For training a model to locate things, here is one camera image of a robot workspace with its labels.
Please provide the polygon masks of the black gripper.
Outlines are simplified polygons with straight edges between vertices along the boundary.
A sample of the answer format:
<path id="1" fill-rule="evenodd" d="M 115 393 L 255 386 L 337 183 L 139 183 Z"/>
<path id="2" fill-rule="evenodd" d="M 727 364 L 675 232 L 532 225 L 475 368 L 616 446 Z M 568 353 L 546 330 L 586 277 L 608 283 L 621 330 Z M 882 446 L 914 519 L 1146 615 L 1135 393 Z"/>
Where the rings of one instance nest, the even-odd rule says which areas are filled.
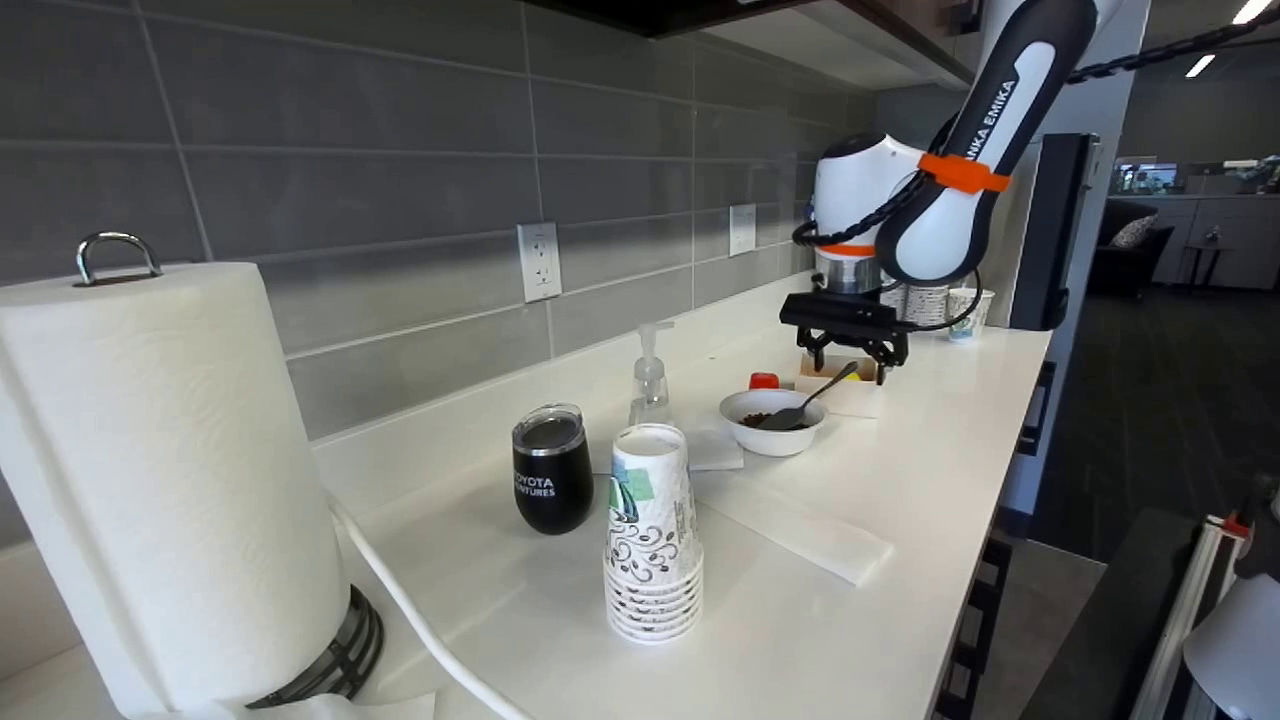
<path id="1" fill-rule="evenodd" d="M 811 289 L 793 290 L 779 320 L 797 327 L 797 345 L 822 364 L 828 345 L 859 347 L 882 368 L 908 358 L 908 325 L 882 302 L 889 283 L 873 249 L 818 253 Z"/>

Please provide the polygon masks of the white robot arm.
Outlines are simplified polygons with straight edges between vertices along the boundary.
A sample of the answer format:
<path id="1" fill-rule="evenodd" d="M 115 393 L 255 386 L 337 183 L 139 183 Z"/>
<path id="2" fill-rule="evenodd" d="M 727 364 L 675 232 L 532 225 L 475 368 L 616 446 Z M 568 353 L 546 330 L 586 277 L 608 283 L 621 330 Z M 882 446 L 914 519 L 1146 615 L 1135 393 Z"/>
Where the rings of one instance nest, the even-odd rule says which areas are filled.
<path id="1" fill-rule="evenodd" d="M 986 253 L 993 205 L 1111 9 L 1018 0 L 963 105 L 924 148 L 881 135 L 817 163 L 811 215 L 793 241 L 828 273 L 779 307 L 811 364 L 822 364 L 828 345 L 865 347 L 881 364 L 908 358 L 908 320 L 877 290 L 844 289 L 834 262 L 866 260 L 896 283 L 963 280 Z"/>

